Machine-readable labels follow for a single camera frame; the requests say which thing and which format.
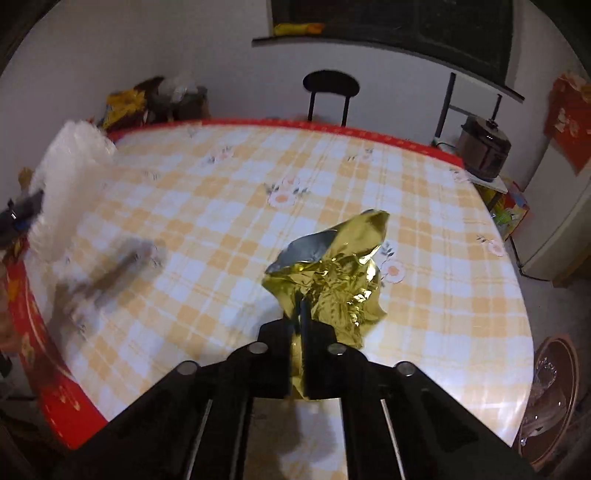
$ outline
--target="red table edge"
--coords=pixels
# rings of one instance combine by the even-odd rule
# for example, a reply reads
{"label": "red table edge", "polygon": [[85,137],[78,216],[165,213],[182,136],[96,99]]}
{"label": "red table edge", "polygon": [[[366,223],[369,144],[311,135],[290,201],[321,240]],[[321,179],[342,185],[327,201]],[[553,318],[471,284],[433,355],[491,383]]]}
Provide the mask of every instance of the red table edge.
{"label": "red table edge", "polygon": [[149,131],[156,129],[175,128],[183,125],[195,125],[196,127],[201,125],[246,125],[255,127],[284,127],[284,128],[298,128],[300,130],[311,130],[315,132],[325,132],[336,135],[344,135],[346,137],[361,138],[363,140],[369,140],[372,142],[383,143],[392,147],[403,148],[408,151],[419,153],[422,155],[428,155],[429,157],[436,158],[444,161],[455,167],[464,168],[462,159],[451,153],[444,152],[438,148],[428,147],[419,143],[411,142],[410,140],[402,140],[400,138],[392,137],[391,135],[383,135],[375,132],[368,132],[366,130],[359,130],[351,127],[340,127],[337,125],[318,124],[314,122],[303,122],[296,120],[281,120],[281,119],[240,119],[240,118],[222,118],[222,119],[211,119],[211,120],[182,120],[169,122],[166,124],[153,124],[143,125],[141,127],[127,128],[123,130],[117,130],[111,132],[107,136],[113,143],[117,143],[124,136],[140,132]]}
{"label": "red table edge", "polygon": [[[108,137],[113,142],[117,142],[133,132],[174,128],[182,125],[260,125],[328,132],[403,148],[463,168],[461,158],[433,147],[426,147],[425,145],[409,140],[401,140],[389,135],[349,127],[315,124],[313,122],[277,119],[180,121],[120,130],[109,134]],[[45,322],[38,311],[22,260],[22,253],[26,249],[27,244],[25,241],[21,245],[19,254],[7,264],[9,309],[15,328],[23,337],[20,359],[31,388],[38,395],[38,403],[47,423],[67,447],[75,449],[104,427],[107,420],[73,378],[72,373],[61,357],[58,347],[48,334]]]}

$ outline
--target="checkered tablecloth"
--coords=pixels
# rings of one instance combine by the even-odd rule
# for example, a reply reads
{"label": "checkered tablecloth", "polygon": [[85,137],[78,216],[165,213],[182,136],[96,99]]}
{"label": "checkered tablecloth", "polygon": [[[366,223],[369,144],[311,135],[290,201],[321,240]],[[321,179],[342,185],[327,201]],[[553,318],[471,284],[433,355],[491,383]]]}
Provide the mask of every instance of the checkered tablecloth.
{"label": "checkered tablecloth", "polygon": [[[48,330],[108,420],[182,360],[211,364],[255,340],[282,315],[261,287],[279,251],[373,208],[390,213],[376,258],[387,317],[364,353],[417,364],[513,441],[532,340],[480,197],[461,168],[416,146],[341,133],[193,124],[118,142],[113,178],[66,256],[51,267],[25,259]],[[146,242],[164,253],[160,265],[126,260]],[[278,456],[287,478],[345,475],[338,402],[255,407],[251,435],[283,445],[267,456]],[[257,463],[270,459],[260,455]]]}

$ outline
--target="black chair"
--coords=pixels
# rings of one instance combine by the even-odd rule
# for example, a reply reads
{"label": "black chair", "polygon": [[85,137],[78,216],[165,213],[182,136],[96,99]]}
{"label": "black chair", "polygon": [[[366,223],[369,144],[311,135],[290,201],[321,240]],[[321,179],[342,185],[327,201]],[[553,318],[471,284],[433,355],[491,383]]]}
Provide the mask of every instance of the black chair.
{"label": "black chair", "polygon": [[312,121],[314,112],[314,99],[317,93],[336,93],[345,97],[345,108],[343,110],[343,121],[341,126],[347,124],[347,113],[349,112],[349,99],[359,93],[359,82],[351,75],[337,70],[319,70],[309,73],[304,77],[304,88],[310,95],[310,109],[308,110],[308,121]]}

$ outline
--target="metal bolt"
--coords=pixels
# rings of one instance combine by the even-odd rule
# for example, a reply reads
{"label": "metal bolt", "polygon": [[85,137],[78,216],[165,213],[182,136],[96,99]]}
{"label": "metal bolt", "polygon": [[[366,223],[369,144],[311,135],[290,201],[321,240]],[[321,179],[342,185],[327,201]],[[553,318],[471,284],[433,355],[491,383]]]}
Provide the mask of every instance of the metal bolt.
{"label": "metal bolt", "polygon": [[331,343],[327,350],[333,355],[343,355],[347,351],[347,346],[342,343]]}
{"label": "metal bolt", "polygon": [[413,373],[417,371],[417,369],[411,362],[400,362],[397,365],[396,370],[398,370],[398,372],[403,374],[405,377],[410,377]]}
{"label": "metal bolt", "polygon": [[254,353],[255,355],[260,355],[261,353],[265,353],[269,350],[269,347],[266,343],[263,342],[254,342],[248,346],[250,353]]}
{"label": "metal bolt", "polygon": [[197,371],[197,364],[195,362],[186,361],[177,367],[177,372],[181,375],[193,375]]}

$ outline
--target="gold foil wrapper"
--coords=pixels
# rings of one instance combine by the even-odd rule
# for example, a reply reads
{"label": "gold foil wrapper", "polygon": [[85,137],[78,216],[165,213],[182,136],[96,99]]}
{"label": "gold foil wrapper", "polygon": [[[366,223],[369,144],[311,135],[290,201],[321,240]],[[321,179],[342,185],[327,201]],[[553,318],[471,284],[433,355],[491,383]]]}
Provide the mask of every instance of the gold foil wrapper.
{"label": "gold foil wrapper", "polygon": [[[380,308],[379,269],[372,257],[386,235],[389,214],[369,210],[324,232],[293,241],[267,268],[263,287],[288,317],[297,294],[310,299],[311,316],[331,325],[337,340],[363,346],[367,330],[386,315]],[[292,342],[294,385],[302,392],[300,338]]]}

